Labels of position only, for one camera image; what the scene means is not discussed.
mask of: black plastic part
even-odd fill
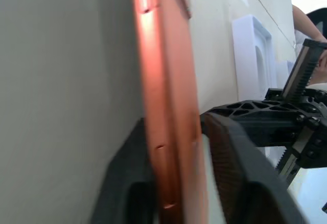
[[[273,94],[280,93],[280,89],[270,89],[267,95],[272,97]],[[304,117],[319,115],[276,99],[247,100],[214,107],[208,112],[229,117],[240,123],[257,147],[291,146],[303,127],[297,118],[300,115]]]
[[[317,103],[324,103],[327,106],[327,93],[316,89],[305,89],[303,96],[311,97]]]
[[[265,100],[277,100],[277,101],[282,101],[282,92],[283,90],[280,88],[270,88],[268,89]]]
[[[230,118],[201,115],[227,224],[306,223],[264,155]]]
[[[302,168],[327,167],[327,119],[320,118],[318,127],[300,154],[297,164]]]
[[[318,64],[319,57],[326,48],[327,43],[309,39],[304,41],[303,48],[283,89],[283,100],[292,104],[299,102]]]

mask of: metal screw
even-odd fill
[[[319,123],[320,122],[320,119],[317,118],[317,117],[311,117],[311,119],[313,119],[315,122]]]
[[[294,139],[295,136],[296,136],[296,133],[294,133],[294,132],[290,133],[290,138],[291,138],[291,139]]]
[[[297,116],[297,118],[296,118],[296,121],[297,121],[298,123],[303,123],[304,120],[305,120],[304,115],[299,115],[299,116]]]
[[[323,91],[319,91],[319,92],[316,94],[316,98],[317,98],[318,100],[323,99],[325,96],[326,96],[326,93],[323,92]]]
[[[313,144],[315,144],[316,146],[322,146],[323,145],[323,141],[321,139],[316,139]]]
[[[310,157],[310,158],[313,158],[313,157],[315,156],[314,151],[311,151],[311,150],[308,151],[308,152],[307,152],[307,156]]]

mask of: black chair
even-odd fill
[[[325,38],[327,38],[327,8],[320,8],[311,13],[308,13],[307,16],[319,29]]]

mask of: person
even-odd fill
[[[294,21],[294,29],[303,33],[304,35],[310,37],[315,41],[326,42],[327,39],[323,36],[323,34],[318,30],[318,28],[311,22],[308,16],[303,13],[298,7],[293,5],[293,21]],[[297,32],[295,32],[295,38],[297,45],[300,45],[302,48],[302,43],[305,36],[301,36]],[[315,69],[311,80],[310,85],[318,84],[318,83],[326,83],[327,82],[327,50],[325,50],[320,58],[319,65]]]

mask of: person's arm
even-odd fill
[[[304,35],[315,41],[327,42],[327,39],[312,23],[309,17],[298,7],[293,5],[294,29],[302,32]],[[310,84],[327,82],[327,50],[319,58],[319,66],[315,69]]]
[[[324,39],[327,41],[317,27],[312,23],[309,17],[298,7],[293,5],[294,29],[302,32],[304,35],[315,39]]]

